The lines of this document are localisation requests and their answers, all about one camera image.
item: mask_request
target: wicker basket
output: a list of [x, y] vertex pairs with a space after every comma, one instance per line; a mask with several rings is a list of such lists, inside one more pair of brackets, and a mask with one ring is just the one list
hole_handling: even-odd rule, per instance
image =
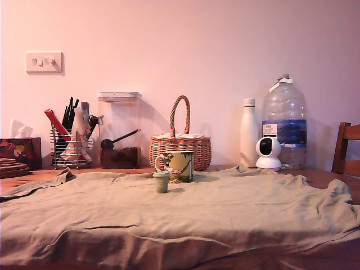
[[[151, 137], [149, 160], [150, 165], [155, 167], [155, 159], [162, 155], [164, 151], [173, 150], [188, 150], [194, 151], [194, 170], [205, 170], [212, 162], [212, 145], [210, 137], [203, 136], [201, 138], [178, 138], [175, 137], [175, 111], [180, 100], [185, 100], [186, 103], [186, 127], [185, 134], [189, 134], [190, 129], [190, 103], [186, 96], [179, 96], [171, 110], [170, 128], [171, 133], [169, 138], [159, 138], [158, 136]], [[164, 161], [160, 159], [159, 167], [164, 170]]]

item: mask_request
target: round wooden coaster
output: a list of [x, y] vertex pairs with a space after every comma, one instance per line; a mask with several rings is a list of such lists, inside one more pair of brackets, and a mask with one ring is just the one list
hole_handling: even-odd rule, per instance
[[14, 163], [9, 163], [9, 164], [0, 164], [0, 168], [1, 167], [20, 165], [20, 164], [21, 164], [20, 162], [14, 162]]
[[10, 178], [10, 177], [18, 177], [25, 176], [29, 174], [29, 167], [20, 170], [9, 170], [7, 172], [0, 172], [0, 178]]
[[19, 163], [18, 165], [16, 164], [11, 164], [9, 166], [5, 166], [5, 167], [0, 167], [0, 172], [8, 172], [11, 170], [21, 170], [21, 169], [25, 169], [28, 166], [26, 164], [23, 163]]
[[0, 159], [0, 165], [17, 163], [15, 159]]

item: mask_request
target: coffee grounds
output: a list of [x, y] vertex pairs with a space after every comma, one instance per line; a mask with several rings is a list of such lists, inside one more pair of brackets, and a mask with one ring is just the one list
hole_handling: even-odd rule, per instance
[[102, 169], [136, 169], [140, 152], [139, 147], [101, 150], [100, 166]]

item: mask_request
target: camera lens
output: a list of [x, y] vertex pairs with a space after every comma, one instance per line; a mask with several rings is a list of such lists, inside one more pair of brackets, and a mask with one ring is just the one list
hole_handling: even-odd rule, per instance
[[260, 153], [264, 156], [270, 155], [272, 152], [272, 139], [264, 138], [260, 142]]

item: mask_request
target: plastic storage container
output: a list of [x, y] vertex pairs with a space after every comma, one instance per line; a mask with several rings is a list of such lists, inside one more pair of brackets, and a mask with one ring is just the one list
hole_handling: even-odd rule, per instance
[[104, 169], [139, 167], [140, 104], [138, 92], [99, 92], [100, 166]]
[[281, 145], [282, 169], [305, 166], [307, 153], [306, 104], [288, 74], [278, 78], [263, 103], [263, 136], [276, 137]]

